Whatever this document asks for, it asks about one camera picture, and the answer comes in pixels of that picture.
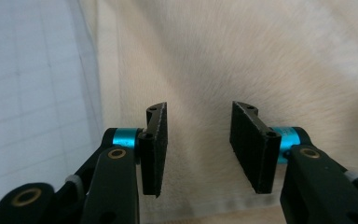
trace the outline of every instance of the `white cloth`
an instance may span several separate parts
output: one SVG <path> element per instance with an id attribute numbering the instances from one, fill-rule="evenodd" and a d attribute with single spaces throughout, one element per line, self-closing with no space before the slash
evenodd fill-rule
<path id="1" fill-rule="evenodd" d="M 255 195 L 228 142 L 231 102 L 300 126 L 358 173 L 358 1 L 81 0 L 98 51 L 108 127 L 144 127 L 168 102 L 161 196 L 143 222 L 279 204 Z"/>

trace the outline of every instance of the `white fabric backdrop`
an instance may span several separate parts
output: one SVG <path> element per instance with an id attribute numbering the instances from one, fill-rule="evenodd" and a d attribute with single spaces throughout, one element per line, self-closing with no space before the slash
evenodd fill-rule
<path id="1" fill-rule="evenodd" d="M 255 195 L 232 152 L 233 100 L 257 106 L 269 126 L 303 127 L 358 172 L 358 1 L 81 4 L 105 128 L 144 127 L 145 109 L 168 102 L 162 193 L 141 196 L 144 222 L 279 204 L 284 167 L 271 195 Z"/>

